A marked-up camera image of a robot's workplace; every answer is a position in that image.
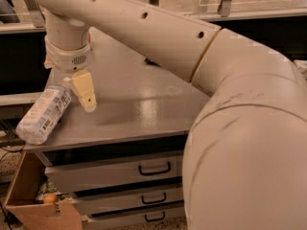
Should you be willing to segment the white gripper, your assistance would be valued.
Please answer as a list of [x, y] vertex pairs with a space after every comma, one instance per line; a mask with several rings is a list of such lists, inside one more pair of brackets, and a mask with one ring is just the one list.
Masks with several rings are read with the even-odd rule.
[[97, 106], [93, 79], [89, 71], [83, 70], [91, 60], [90, 44], [86, 43], [78, 50], [63, 50], [53, 45], [48, 37], [45, 37], [45, 48], [45, 68], [56, 67], [65, 74], [76, 72], [71, 79], [64, 78], [62, 84], [66, 88], [72, 88], [85, 112], [93, 112]]

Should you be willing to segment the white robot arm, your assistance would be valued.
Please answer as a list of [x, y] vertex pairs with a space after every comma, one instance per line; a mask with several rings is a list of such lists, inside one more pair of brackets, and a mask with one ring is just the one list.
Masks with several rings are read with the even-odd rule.
[[307, 230], [307, 90], [282, 54], [137, 0], [36, 0], [56, 20], [113, 37], [208, 97], [183, 155], [188, 230]]

